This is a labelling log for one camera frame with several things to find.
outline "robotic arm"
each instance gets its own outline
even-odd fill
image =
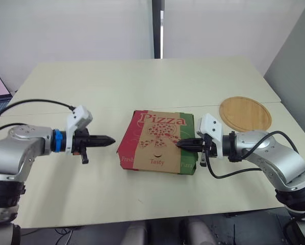
[[[279,144],[272,136],[275,133],[285,136],[293,145],[294,150]],[[180,140],[177,143],[178,147],[203,152],[201,166],[207,166],[217,179],[250,170],[263,171],[275,188],[277,200],[283,203],[294,220],[297,220],[296,223],[303,235],[301,237],[304,237],[301,243],[305,244],[305,162],[292,141],[280,131],[269,134],[255,130],[223,135],[222,124],[210,114],[199,121],[197,134],[201,138]],[[259,168],[216,176],[211,169],[209,157],[223,159],[224,156],[227,156],[230,162],[248,160]]]
[[[19,229],[10,222],[17,216],[20,195],[26,191],[24,182],[36,157],[68,152],[81,155],[85,164],[89,162],[86,147],[115,142],[109,136],[89,135],[86,127],[91,121],[91,113],[79,106],[68,116],[66,131],[22,125],[0,140],[0,244],[19,243]]]

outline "white table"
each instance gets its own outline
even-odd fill
[[[51,99],[100,108],[170,108],[220,105],[232,96],[280,102],[268,83],[243,57],[42,63],[11,102]],[[33,103],[6,115],[68,112]]]
[[[263,104],[272,116],[270,131],[287,133],[305,159],[305,133],[281,103]],[[132,117],[131,109],[90,108],[91,134],[106,134],[116,143],[88,149],[89,164],[80,156],[64,153],[38,157],[21,197],[16,223],[23,228],[75,226],[138,219],[248,211],[281,207],[275,191],[263,173],[243,173],[214,179],[206,168],[197,166],[193,176],[124,170],[117,147]],[[222,122],[219,106],[164,108],[161,111],[193,113],[196,120],[205,113]],[[24,122],[63,129],[68,113],[4,116],[0,125]],[[231,131],[224,125],[224,133]],[[6,136],[0,132],[0,138]],[[281,136],[276,139],[287,146]],[[221,175],[254,167],[243,161],[229,163],[212,159],[212,168]]]

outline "black cable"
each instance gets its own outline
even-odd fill
[[[12,124],[6,124],[6,125],[1,126],[0,130],[2,130],[4,128],[7,128],[7,127],[10,127],[10,126],[19,126],[19,125],[26,125],[26,124],[22,124],[20,122],[15,122],[15,123],[12,123]]]
[[[31,231],[31,232],[28,232],[28,233],[25,233],[25,234],[21,234],[21,236],[27,236],[27,235],[30,235],[30,234],[32,234],[32,233],[35,233],[35,232],[37,232],[37,231],[41,230],[41,229],[42,229],[42,228],[39,228],[39,229],[37,229],[37,230]]]
[[[288,232],[287,229],[290,225],[292,225],[294,222],[300,221],[301,219],[303,219],[305,217],[305,213],[302,213],[301,215],[292,218],[290,221],[288,221],[284,227],[283,227],[283,234],[287,240],[287,242],[289,243],[289,245],[293,245],[292,240],[290,239],[290,237],[288,236]]]
[[[65,235],[67,233],[66,229],[61,228],[61,231],[63,232],[59,232],[56,228],[54,229],[56,231],[56,233],[60,234],[60,235]]]
[[[55,242],[55,245],[58,245],[59,241],[60,241],[64,236],[66,236],[67,234],[69,234],[70,232],[71,232],[71,231],[68,231],[67,233],[61,235],[60,238],[57,239],[57,241]]]
[[[261,171],[260,168],[246,168],[246,169],[242,169],[242,170],[238,170],[238,171],[229,173],[227,175],[218,176],[218,175],[215,175],[215,173],[212,170],[212,167],[211,167],[210,162],[209,162],[208,151],[205,151],[205,156],[206,156],[206,163],[207,163],[208,170],[209,170],[210,174],[216,179],[224,179],[224,178],[227,178],[227,177],[230,177],[230,176],[233,176],[233,175],[237,175],[237,174],[240,174],[240,173],[248,172],[248,171]]]
[[[14,106],[17,106],[17,105],[20,105],[20,104],[24,104],[24,103],[29,103],[29,102],[48,102],[48,103],[53,103],[53,104],[65,106],[65,107],[69,108],[71,111],[73,111],[73,110],[75,109],[74,106],[70,106],[70,105],[67,105],[67,104],[65,104],[65,103],[58,102],[58,101],[51,101],[51,100],[44,100],[44,99],[30,99],[30,100],[18,101],[18,102],[15,102],[15,103],[10,104],[9,106],[5,107],[4,109],[2,109],[2,110],[0,111],[0,116],[1,116],[4,112],[6,112],[7,110],[11,109],[11,108],[14,107]]]
[[[267,135],[265,135],[264,137],[262,137],[261,140],[258,141],[258,143],[251,148],[250,151],[248,151],[245,155],[242,156],[242,159],[245,159],[247,158],[248,156],[250,156],[257,148],[258,146],[260,146],[262,144],[262,142],[264,142],[267,138],[269,138],[270,136],[274,135],[274,134],[280,134],[282,136],[284,136],[286,138],[286,140],[290,143],[292,149],[297,153],[299,154],[299,151],[297,150],[295,144],[293,143],[293,141],[290,139],[289,136],[287,136],[285,133],[283,133],[282,131],[274,131],[274,132],[271,132]]]

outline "white wall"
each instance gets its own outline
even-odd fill
[[[264,75],[305,0],[166,0],[164,58],[244,55]]]
[[[0,76],[10,90],[39,62],[153,57],[151,0],[0,0]]]

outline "cardboard box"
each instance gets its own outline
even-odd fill
[[[118,148],[124,169],[192,175],[198,154],[175,144],[194,138],[192,114],[135,111]]]

